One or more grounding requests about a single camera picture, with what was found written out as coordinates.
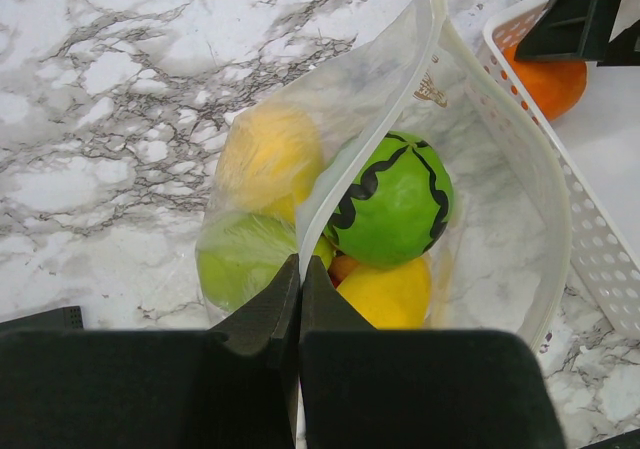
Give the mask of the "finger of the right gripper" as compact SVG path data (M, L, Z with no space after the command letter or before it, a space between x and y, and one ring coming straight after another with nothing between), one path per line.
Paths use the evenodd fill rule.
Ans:
M613 36L622 0L552 0L521 40L519 62L628 62L630 29Z

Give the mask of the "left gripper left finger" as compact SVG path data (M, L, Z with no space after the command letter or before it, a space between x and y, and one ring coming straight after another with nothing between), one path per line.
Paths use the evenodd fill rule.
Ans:
M5 448L291 448L300 277L290 257L208 330L1 337Z

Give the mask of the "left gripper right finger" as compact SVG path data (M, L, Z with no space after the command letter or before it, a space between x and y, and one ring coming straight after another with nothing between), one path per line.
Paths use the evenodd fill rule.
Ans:
M561 448L540 367L496 330L377 330L318 258L302 286L300 376L311 448Z

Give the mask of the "orange toy fruit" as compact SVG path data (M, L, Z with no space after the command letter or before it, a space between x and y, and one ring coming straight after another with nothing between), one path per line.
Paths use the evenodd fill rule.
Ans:
M588 69L583 61L519 62L516 45L502 54L548 121L566 114L586 91Z

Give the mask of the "yellow toy banana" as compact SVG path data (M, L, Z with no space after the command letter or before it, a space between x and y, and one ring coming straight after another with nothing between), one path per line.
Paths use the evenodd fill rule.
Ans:
M376 329L419 329L431 301L431 273L423 258L391 269L359 263L336 290Z

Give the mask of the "orange-yellow toy fruit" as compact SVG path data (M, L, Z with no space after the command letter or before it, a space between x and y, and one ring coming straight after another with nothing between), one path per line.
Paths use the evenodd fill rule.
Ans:
M334 287L337 288L358 266L359 262L354 258L345 254L336 255L328 269Z

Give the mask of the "green toy lime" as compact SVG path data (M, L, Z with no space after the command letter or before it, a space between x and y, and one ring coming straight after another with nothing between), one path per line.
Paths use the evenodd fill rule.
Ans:
M292 224L259 214L224 213L205 224L196 244L203 295L231 313L268 286L297 252Z

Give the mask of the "white perforated basket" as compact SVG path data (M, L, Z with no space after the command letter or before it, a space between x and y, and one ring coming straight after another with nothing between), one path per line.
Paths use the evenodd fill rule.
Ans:
M591 63L585 94L547 121L506 63L551 0L523 0L488 20L479 58L549 139L569 190L571 262L611 326L639 337L639 69Z

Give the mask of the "green striped toy watermelon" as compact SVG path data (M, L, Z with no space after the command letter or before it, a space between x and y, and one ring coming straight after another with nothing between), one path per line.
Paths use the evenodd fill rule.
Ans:
M324 235L360 263L391 268L429 251L454 205L451 177L434 148L390 131L349 184Z

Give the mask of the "clear dotted zip bag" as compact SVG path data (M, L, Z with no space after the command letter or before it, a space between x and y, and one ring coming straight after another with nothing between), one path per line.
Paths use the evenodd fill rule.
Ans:
M372 41L237 115L196 243L217 323L291 255L380 329L499 329L541 344L571 249L541 130L413 0Z

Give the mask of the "yellow toy lemon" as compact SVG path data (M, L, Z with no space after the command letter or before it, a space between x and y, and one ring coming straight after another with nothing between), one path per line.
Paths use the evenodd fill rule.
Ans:
M310 116L268 104L234 119L215 183L236 207L293 224L297 206L325 168L320 133Z

